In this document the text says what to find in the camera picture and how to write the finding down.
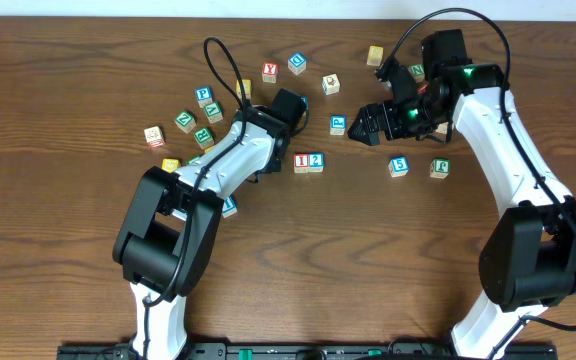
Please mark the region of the red I wooden block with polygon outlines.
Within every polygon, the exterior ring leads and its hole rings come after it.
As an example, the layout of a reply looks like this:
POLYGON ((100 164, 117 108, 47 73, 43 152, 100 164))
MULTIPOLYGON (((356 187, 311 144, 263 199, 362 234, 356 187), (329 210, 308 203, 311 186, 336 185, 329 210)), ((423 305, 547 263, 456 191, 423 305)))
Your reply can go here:
POLYGON ((309 155, 307 153, 296 153, 293 165, 295 173, 308 173, 310 169, 309 155))

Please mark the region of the blue 2 wooden block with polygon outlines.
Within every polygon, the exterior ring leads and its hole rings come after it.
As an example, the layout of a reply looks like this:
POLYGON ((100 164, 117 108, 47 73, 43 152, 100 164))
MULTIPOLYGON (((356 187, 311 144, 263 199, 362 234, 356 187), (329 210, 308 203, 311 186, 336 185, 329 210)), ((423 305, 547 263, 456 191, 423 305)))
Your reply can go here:
POLYGON ((308 154, 309 168, 311 173, 322 172, 325 167, 324 154, 322 152, 313 152, 308 154))

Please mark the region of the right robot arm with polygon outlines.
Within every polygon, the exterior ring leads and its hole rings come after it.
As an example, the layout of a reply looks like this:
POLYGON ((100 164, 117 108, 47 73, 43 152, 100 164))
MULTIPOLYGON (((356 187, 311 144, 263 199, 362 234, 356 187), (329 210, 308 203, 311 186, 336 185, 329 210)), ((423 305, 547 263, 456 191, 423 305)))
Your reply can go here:
POLYGON ((451 331, 453 351, 499 359, 529 323, 576 294, 576 198, 551 172, 517 114, 508 65, 476 64, 460 30, 421 43, 426 85, 394 56, 377 69, 392 98, 362 107, 348 135, 382 140, 459 132, 473 150, 500 215, 479 257, 482 291, 451 331))

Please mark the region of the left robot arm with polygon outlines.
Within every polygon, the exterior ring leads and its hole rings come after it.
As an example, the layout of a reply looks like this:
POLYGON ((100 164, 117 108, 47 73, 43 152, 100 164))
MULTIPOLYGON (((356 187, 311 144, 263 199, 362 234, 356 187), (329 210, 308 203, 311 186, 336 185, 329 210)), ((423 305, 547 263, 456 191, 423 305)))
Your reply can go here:
POLYGON ((207 268, 225 201, 250 176, 280 171, 306 110, 301 96, 282 88, 268 107, 246 103, 199 159, 173 172, 144 173, 112 254, 135 297, 137 358, 182 353, 186 298, 207 268))

